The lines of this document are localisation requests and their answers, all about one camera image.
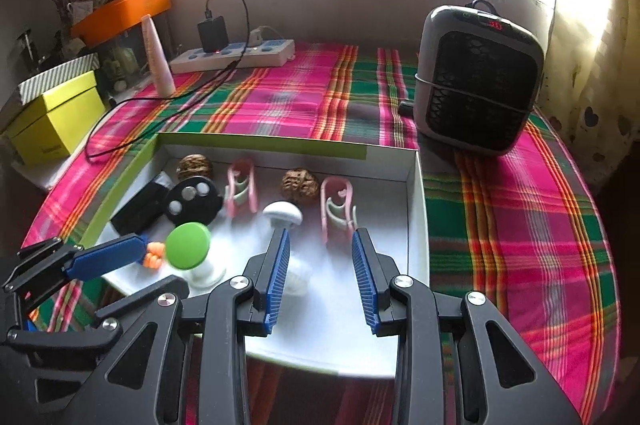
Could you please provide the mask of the white mushroom knob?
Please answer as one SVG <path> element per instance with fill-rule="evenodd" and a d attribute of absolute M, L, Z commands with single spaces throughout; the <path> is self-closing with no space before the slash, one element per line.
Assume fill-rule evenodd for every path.
<path fill-rule="evenodd" d="M 292 202 L 276 201 L 269 203 L 262 210 L 273 230 L 291 230 L 302 226 L 304 216 L 302 211 Z"/>

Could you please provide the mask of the brown walnut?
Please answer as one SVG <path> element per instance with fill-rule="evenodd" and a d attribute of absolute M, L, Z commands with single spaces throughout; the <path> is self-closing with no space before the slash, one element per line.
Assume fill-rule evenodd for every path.
<path fill-rule="evenodd" d="M 178 162 L 176 167 L 176 175 L 179 182 L 195 176 L 214 178 L 213 163 L 207 156 L 200 153 L 192 153 Z"/>
<path fill-rule="evenodd" d="M 320 182 L 306 168 L 293 168 L 283 175 L 280 182 L 282 197 L 291 203 L 310 203 L 317 200 L 320 193 Z"/>

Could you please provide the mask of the cream patterned curtain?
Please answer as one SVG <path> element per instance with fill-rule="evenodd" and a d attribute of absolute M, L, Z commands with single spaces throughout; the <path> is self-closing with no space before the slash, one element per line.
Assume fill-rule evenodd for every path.
<path fill-rule="evenodd" d="M 639 140 L 639 0 L 555 0 L 538 106 L 602 188 Z"/>

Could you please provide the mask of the grey portable heater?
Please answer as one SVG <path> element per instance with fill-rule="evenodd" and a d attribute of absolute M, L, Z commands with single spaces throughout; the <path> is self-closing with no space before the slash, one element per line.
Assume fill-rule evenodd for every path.
<path fill-rule="evenodd" d="M 442 5 L 424 20 L 412 100 L 398 113 L 444 144 L 503 156 L 538 96 L 544 50 L 488 0 Z"/>

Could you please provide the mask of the pink clip in tray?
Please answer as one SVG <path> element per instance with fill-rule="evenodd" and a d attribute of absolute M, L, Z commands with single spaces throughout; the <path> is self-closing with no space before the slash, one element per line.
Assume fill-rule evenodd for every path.
<path fill-rule="evenodd" d="M 246 206 L 252 214 L 258 212 L 258 195 L 255 166 L 250 159 L 239 159 L 227 170 L 227 185 L 224 189 L 224 209 L 233 219 Z"/>

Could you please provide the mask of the blue corded orange earplugs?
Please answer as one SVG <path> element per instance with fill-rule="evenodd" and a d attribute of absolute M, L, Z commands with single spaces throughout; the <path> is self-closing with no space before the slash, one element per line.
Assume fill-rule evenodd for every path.
<path fill-rule="evenodd" d="M 146 245 L 146 253 L 142 259 L 142 266 L 148 269 L 160 269 L 165 258 L 166 245 L 164 242 L 149 242 Z"/>

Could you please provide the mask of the left brown walnut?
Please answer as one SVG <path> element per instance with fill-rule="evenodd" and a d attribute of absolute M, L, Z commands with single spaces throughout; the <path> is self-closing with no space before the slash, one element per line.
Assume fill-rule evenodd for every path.
<path fill-rule="evenodd" d="M 207 156 L 200 153 L 192 153 L 178 162 L 176 167 L 176 175 L 179 182 L 195 176 L 214 178 L 213 163 Z"/>

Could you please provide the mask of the white ribbed round cap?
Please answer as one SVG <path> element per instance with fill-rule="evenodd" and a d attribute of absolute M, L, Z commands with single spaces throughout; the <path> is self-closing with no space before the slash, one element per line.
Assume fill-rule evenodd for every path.
<path fill-rule="evenodd" d="M 305 260 L 292 255 L 288 260 L 283 294 L 294 297 L 304 297 L 308 293 L 312 269 Z"/>

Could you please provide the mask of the right brown walnut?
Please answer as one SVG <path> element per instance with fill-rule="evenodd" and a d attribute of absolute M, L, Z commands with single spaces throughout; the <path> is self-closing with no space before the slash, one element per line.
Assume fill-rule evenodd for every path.
<path fill-rule="evenodd" d="M 306 168 L 293 168 L 283 175 L 280 182 L 282 197 L 291 203 L 310 203 L 317 200 L 320 193 L 320 182 Z"/>

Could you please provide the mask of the black round button remote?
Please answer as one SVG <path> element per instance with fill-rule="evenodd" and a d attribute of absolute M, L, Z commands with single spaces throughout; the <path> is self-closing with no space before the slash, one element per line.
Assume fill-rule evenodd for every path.
<path fill-rule="evenodd" d="M 178 182 L 163 200 L 163 212 L 176 227 L 184 223 L 208 226 L 221 211 L 224 198 L 212 179 L 192 176 Z"/>

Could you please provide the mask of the green cap white knob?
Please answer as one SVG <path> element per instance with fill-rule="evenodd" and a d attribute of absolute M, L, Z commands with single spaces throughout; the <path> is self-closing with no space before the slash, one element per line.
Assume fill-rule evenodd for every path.
<path fill-rule="evenodd" d="M 212 235 L 202 223 L 183 223 L 166 237 L 166 260 L 194 289 L 213 289 L 226 273 L 208 257 L 210 245 Z"/>

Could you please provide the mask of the white power strip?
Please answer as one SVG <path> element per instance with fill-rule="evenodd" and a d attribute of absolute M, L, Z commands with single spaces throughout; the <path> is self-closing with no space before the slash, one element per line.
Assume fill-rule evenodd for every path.
<path fill-rule="evenodd" d="M 169 62 L 172 73 L 192 73 L 222 70 L 239 60 L 242 68 L 282 67 L 295 57 L 293 40 L 271 40 L 248 49 L 243 43 L 232 43 L 219 52 L 204 52 L 202 48 L 189 49 Z"/>

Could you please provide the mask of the pink white clip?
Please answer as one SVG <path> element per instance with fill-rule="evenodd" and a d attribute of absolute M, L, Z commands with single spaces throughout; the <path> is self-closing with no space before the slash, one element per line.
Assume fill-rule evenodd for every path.
<path fill-rule="evenodd" d="M 323 179 L 320 187 L 321 239 L 329 242 L 329 226 L 344 231 L 348 238 L 357 229 L 357 206 L 352 202 L 354 188 L 352 183 L 340 176 Z"/>

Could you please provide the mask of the yellow cardboard box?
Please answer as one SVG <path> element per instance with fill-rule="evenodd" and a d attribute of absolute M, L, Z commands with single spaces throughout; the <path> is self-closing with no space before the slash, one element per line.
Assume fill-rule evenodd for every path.
<path fill-rule="evenodd" d="M 3 136 L 25 165 L 39 165 L 70 156 L 104 111 L 88 71 L 29 102 Z"/>

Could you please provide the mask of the pink cosmetic tube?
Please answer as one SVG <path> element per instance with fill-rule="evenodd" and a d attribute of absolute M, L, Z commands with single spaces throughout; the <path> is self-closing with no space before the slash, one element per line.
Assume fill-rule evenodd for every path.
<path fill-rule="evenodd" d="M 176 86 L 164 54 L 162 42 L 150 15 L 144 15 L 141 18 L 141 27 L 146 59 L 157 95 L 170 97 L 175 93 Z"/>

